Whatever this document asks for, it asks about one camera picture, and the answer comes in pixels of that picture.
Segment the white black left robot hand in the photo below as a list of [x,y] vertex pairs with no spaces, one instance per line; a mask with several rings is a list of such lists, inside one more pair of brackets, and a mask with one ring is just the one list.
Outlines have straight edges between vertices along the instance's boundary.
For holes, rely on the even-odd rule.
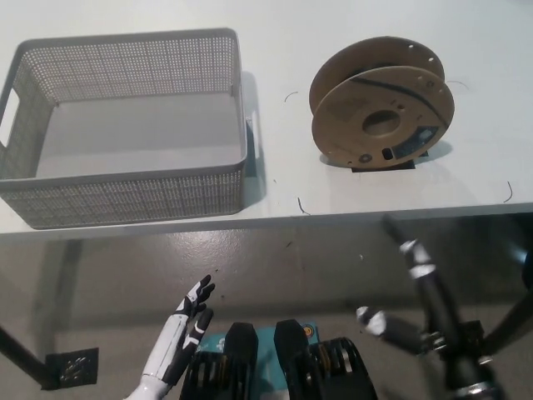
[[142,371],[143,382],[171,388],[187,370],[214,315],[206,305],[215,288],[211,280],[206,275],[197,282],[167,318]]

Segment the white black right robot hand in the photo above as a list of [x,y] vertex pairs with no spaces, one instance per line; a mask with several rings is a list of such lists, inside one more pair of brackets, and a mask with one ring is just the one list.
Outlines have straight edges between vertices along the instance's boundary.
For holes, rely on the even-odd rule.
[[375,307],[359,307],[357,320],[371,335],[412,355],[437,351],[449,368],[481,368],[481,352],[468,340],[457,306],[423,243],[403,231],[388,215],[382,225],[405,259],[426,315],[426,329],[422,331]]

